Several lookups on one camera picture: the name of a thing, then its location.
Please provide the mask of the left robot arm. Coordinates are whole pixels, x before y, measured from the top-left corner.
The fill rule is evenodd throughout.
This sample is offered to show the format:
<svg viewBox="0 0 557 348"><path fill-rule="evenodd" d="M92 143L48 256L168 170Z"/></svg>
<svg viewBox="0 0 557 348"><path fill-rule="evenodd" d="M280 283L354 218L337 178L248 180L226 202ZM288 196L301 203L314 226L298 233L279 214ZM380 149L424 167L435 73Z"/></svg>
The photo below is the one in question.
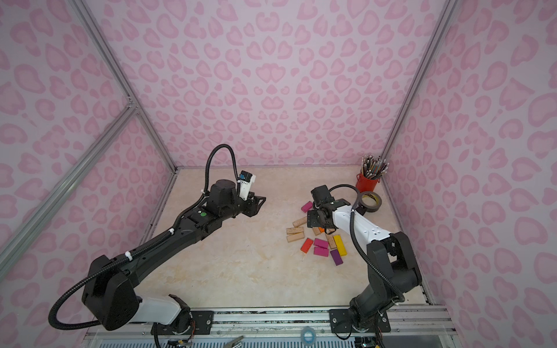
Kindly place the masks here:
<svg viewBox="0 0 557 348"><path fill-rule="evenodd" d="M217 231L229 218L257 215L266 198L249 192L240 197L236 184L216 181L207 197L179 214L164 233L112 259L101 256L89 268L82 302L100 326L114 331L128 323L156 323L176 334L191 329L191 309L171 294L162 301L139 296L135 288L153 271L191 245Z"/></svg>

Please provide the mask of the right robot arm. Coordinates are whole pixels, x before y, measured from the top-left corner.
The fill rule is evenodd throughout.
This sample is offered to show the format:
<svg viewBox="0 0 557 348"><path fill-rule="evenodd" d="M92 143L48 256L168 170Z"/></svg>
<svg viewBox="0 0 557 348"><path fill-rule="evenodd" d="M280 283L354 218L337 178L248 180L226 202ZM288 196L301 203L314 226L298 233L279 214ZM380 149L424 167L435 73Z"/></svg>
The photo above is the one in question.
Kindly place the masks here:
<svg viewBox="0 0 557 348"><path fill-rule="evenodd" d="M363 216L361 193L353 204L335 199L325 185L314 188L311 195L308 226L347 232L368 268L368 286L350 301L348 324L360 332L380 329L387 311L404 303L405 294L422 284L409 237L383 229Z"/></svg>

